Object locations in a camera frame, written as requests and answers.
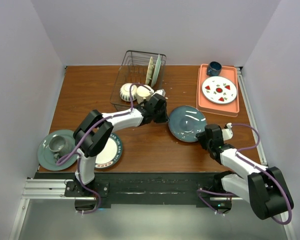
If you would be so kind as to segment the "yellow green ribbed plate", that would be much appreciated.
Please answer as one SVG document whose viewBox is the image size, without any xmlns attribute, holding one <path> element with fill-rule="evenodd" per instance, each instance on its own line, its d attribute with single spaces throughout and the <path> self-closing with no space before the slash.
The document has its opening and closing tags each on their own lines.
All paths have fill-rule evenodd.
<svg viewBox="0 0 300 240">
<path fill-rule="evenodd" d="M 145 78 L 146 85 L 149 85 L 150 81 L 152 80 L 153 69 L 154 69 L 154 61 L 153 61 L 153 57 L 151 56 L 149 59 L 147 72 L 146 72 L 146 78 Z"/>
</svg>

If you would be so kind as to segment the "dark blue plate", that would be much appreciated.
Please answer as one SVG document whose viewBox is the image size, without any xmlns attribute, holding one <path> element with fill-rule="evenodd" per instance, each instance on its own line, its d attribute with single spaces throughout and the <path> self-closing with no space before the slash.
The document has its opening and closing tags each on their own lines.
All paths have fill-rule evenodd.
<svg viewBox="0 0 300 240">
<path fill-rule="evenodd" d="M 207 119 L 197 108 L 182 105 L 172 110 L 168 128 L 172 135 L 185 143 L 198 141 L 196 135 L 205 131 Z"/>
</svg>

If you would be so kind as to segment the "mint green flower plate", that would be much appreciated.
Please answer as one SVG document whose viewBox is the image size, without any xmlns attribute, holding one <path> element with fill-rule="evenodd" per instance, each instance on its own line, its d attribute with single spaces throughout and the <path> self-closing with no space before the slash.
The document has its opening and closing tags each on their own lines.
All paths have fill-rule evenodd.
<svg viewBox="0 0 300 240">
<path fill-rule="evenodd" d="M 157 56 L 154 72 L 153 72 L 153 75 L 152 75 L 152 80 L 151 80 L 151 85 L 150 85 L 151 87 L 154 87 L 157 83 L 160 68 L 161 68 L 161 64 L 162 64 L 162 56 L 159 54 Z"/>
</svg>

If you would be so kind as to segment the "cream ceramic mug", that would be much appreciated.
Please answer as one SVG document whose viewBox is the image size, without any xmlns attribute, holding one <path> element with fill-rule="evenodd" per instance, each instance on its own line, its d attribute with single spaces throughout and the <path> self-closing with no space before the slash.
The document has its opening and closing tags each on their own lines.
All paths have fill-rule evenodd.
<svg viewBox="0 0 300 240">
<path fill-rule="evenodd" d="M 140 104 L 144 100 L 148 101 L 155 91 L 148 85 L 140 85 L 137 87 L 136 100 Z"/>
</svg>

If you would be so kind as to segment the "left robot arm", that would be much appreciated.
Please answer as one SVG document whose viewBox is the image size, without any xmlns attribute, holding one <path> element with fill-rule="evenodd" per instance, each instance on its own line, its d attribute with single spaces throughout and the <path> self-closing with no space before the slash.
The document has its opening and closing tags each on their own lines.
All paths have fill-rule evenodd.
<svg viewBox="0 0 300 240">
<path fill-rule="evenodd" d="M 73 133 L 74 152 L 81 156 L 75 172 L 78 181 L 76 191 L 82 196 L 89 196 L 93 192 L 96 157 L 105 148 L 112 133 L 151 122 L 160 124 L 168 121 L 167 100 L 159 93 L 128 110 L 114 113 L 92 110 Z"/>
</svg>

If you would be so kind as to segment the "black wire dish rack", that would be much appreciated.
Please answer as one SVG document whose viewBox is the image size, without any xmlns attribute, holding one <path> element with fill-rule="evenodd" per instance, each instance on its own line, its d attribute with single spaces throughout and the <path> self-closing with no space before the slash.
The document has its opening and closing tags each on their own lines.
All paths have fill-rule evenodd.
<svg viewBox="0 0 300 240">
<path fill-rule="evenodd" d="M 151 81 L 153 78 L 158 55 L 162 56 L 160 71 L 155 86 L 151 87 Z M 110 103 L 117 111 L 127 110 L 130 107 L 129 102 L 123 101 L 120 98 L 120 88 L 122 85 L 126 83 L 139 83 L 143 85 L 146 84 L 146 74 L 150 57 L 153 57 L 153 72 L 151 81 L 148 86 L 150 86 L 155 91 L 162 88 L 167 56 L 163 53 L 138 50 L 126 51 L 122 64 L 118 70 L 118 74 L 110 97 Z"/>
</svg>

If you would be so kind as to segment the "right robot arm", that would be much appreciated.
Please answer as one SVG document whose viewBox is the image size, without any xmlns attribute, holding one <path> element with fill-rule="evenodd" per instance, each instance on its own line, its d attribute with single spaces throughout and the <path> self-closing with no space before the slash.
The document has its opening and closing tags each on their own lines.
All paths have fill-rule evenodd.
<svg viewBox="0 0 300 240">
<path fill-rule="evenodd" d="M 220 197 L 240 197 L 250 204 L 254 214 L 261 220 L 272 218 L 281 225 L 292 221 L 294 202 L 285 178 L 277 167 L 266 167 L 242 154 L 226 141 L 233 137 L 234 124 L 224 128 L 208 124 L 203 132 L 195 135 L 201 147 L 210 157 L 229 168 L 213 178 L 212 191 L 198 189 L 197 193 Z"/>
</svg>

